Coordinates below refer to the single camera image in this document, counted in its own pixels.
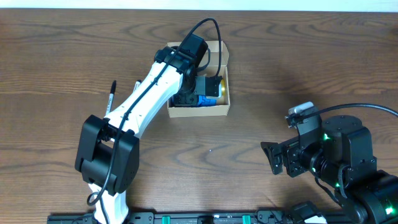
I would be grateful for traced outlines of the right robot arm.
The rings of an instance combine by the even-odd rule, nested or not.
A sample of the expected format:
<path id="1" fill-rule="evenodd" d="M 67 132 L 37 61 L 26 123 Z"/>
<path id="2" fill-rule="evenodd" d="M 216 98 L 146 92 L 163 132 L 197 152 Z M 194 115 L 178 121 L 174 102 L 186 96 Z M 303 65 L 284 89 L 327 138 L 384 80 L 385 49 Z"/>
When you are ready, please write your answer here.
<path id="1" fill-rule="evenodd" d="M 353 223 L 397 223 L 397 176 L 377 168 L 370 130 L 355 116 L 320 116 L 343 108 L 374 108 L 397 115 L 369 103 L 322 110 L 312 102 L 295 106 L 285 118 L 297 136 L 281 143 L 261 143 L 272 173 L 286 171 L 296 177 L 310 172 L 317 185 L 326 183 L 323 190 Z"/>

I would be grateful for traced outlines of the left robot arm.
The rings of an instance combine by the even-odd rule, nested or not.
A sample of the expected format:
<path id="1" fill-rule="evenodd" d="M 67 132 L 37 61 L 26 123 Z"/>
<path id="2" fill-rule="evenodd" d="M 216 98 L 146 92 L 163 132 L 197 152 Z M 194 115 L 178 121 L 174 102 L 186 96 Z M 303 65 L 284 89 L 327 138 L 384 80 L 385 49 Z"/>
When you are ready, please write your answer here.
<path id="1" fill-rule="evenodd" d="M 139 167 L 139 140 L 162 105 L 199 107 L 206 97 L 221 96 L 220 77 L 198 76 L 209 54 L 208 44 L 195 34 L 158 50 L 150 72 L 125 102 L 104 118 L 91 115 L 83 123 L 75 169 L 92 191 L 87 203 L 96 207 L 94 223 L 127 221 L 126 190 Z"/>

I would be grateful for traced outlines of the yellow tape roll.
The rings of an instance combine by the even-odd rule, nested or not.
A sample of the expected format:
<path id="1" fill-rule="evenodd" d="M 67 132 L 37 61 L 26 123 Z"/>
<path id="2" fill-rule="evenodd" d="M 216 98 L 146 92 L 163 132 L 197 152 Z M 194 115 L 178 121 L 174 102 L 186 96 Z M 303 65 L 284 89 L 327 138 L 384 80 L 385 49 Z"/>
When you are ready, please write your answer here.
<path id="1" fill-rule="evenodd" d="M 220 81 L 220 96 L 225 96 L 225 89 L 226 89 L 225 81 L 224 79 L 222 79 Z"/>

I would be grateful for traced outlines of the blue plastic tool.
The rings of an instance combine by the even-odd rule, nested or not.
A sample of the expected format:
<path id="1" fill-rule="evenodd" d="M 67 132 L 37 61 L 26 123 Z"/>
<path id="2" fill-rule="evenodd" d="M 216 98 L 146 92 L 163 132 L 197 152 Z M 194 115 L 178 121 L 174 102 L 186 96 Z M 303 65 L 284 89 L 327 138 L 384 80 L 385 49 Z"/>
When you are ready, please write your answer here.
<path id="1" fill-rule="evenodd" d="M 215 106 L 215 105 L 216 105 L 215 99 L 207 98 L 205 95 L 198 96 L 197 106 L 202 107 L 202 106 Z"/>

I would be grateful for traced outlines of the black whiteboard marker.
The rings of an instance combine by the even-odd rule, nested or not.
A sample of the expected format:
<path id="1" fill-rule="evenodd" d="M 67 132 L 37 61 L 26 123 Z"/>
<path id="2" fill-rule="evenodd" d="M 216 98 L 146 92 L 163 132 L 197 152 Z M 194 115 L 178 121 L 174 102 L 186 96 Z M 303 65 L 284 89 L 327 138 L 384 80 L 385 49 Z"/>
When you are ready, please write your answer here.
<path id="1" fill-rule="evenodd" d="M 141 83 L 142 83 L 142 80 L 137 80 L 137 81 L 135 82 L 133 91 L 136 91 L 137 88 L 141 85 Z"/>

